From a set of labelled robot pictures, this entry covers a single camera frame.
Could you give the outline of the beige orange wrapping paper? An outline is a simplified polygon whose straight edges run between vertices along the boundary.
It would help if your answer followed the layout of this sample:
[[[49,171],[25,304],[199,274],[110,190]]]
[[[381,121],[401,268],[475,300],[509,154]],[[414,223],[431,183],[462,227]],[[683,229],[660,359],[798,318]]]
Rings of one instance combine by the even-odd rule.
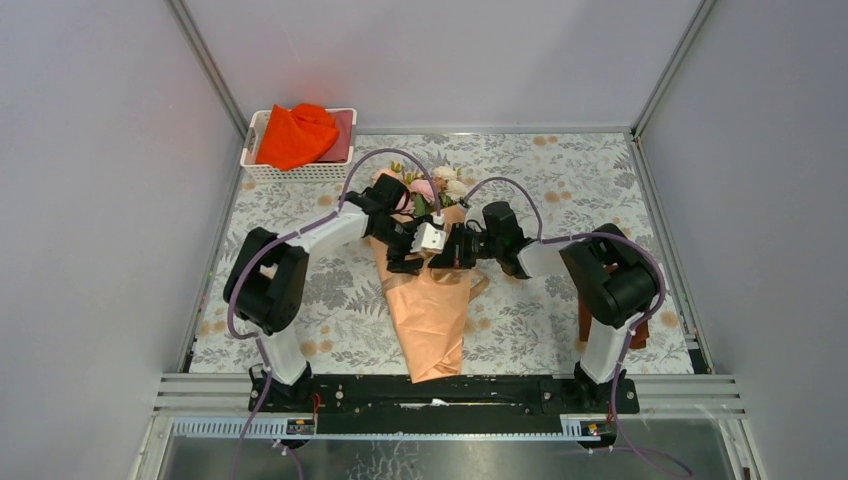
[[[391,274],[387,249],[374,238],[369,243],[382,284]],[[461,373],[469,287],[467,282],[446,287],[416,282],[383,291],[412,383]]]

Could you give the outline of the pink rose stems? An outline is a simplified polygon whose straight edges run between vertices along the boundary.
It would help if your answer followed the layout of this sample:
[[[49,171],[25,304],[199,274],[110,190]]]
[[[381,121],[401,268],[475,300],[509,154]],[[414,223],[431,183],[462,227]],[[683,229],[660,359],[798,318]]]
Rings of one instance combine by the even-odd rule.
[[[403,215],[421,216],[433,213],[436,202],[442,208],[456,205],[469,193],[469,187],[462,181],[460,170],[449,165],[435,167],[429,173],[433,184],[420,170],[406,168],[399,162],[392,162],[388,168],[380,169],[372,175],[372,184],[382,175],[400,180],[406,188],[397,204],[396,211]]]

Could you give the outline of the white plastic basket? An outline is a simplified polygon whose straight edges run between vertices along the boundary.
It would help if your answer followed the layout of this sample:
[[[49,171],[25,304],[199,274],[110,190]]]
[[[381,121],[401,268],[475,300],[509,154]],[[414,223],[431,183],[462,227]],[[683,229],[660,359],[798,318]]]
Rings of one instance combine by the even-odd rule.
[[[354,108],[328,108],[330,109],[354,109]],[[349,156],[345,163],[310,163],[290,170],[280,170],[274,166],[256,162],[261,143],[264,138],[267,124],[270,120],[271,110],[256,111],[249,123],[243,142],[239,164],[241,168],[256,183],[304,183],[304,182],[341,182],[343,181],[353,164],[356,126],[358,112],[356,109],[356,120],[349,148]]]

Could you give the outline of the tan ribbon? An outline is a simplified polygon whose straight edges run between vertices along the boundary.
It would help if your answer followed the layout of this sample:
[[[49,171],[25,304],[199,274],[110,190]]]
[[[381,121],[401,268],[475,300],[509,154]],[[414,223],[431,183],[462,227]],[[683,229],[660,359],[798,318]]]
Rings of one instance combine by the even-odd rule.
[[[471,301],[479,297],[490,285],[489,277],[479,269],[448,271],[425,269],[419,275],[391,273],[385,280],[382,281],[382,289],[386,292],[391,289],[416,282],[424,282],[426,284],[444,287],[456,286],[467,282],[470,285],[469,299]]]

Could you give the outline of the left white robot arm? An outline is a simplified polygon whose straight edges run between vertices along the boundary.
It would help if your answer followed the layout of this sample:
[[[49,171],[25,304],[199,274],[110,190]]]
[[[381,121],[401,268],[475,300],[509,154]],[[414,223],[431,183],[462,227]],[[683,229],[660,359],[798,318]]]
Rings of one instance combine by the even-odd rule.
[[[445,217],[441,211],[399,220],[398,204],[408,195],[390,175],[361,192],[345,192],[329,213],[284,234],[257,227],[246,236],[224,288],[227,322],[234,338],[255,340],[271,380],[272,398],[288,411],[309,401],[310,371],[293,322],[297,317],[308,267],[334,250],[372,237],[387,249],[388,264],[402,273],[423,267],[419,253],[442,249]]]

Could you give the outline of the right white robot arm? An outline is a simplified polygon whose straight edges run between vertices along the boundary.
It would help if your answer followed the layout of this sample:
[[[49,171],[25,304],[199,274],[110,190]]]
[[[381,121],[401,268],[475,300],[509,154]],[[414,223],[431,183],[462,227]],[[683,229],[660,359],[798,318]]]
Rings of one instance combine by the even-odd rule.
[[[509,277],[525,280],[569,275],[590,315],[586,349],[575,365],[573,396],[583,410],[597,412],[613,398],[621,361],[638,323],[655,312],[666,287],[657,262],[614,224],[558,239],[525,236],[505,201],[482,210],[483,226],[456,223],[432,269],[467,270],[494,260]]]

